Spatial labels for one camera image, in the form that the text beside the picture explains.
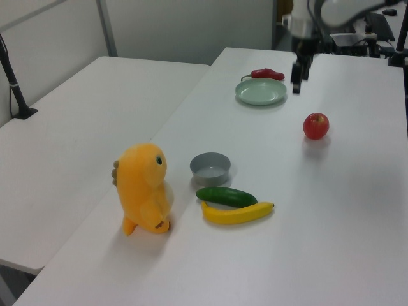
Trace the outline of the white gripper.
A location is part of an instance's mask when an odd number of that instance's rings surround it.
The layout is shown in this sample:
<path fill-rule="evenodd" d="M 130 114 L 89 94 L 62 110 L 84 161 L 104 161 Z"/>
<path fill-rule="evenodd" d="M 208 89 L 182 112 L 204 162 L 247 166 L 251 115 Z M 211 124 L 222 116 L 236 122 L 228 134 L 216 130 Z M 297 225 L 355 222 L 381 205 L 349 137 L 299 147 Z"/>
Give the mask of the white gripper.
<path fill-rule="evenodd" d="M 302 79 L 309 79 L 309 71 L 319 45 L 319 31 L 311 20 L 293 18 L 291 21 L 292 52 L 296 62 L 291 72 L 292 93 L 299 94 Z"/>

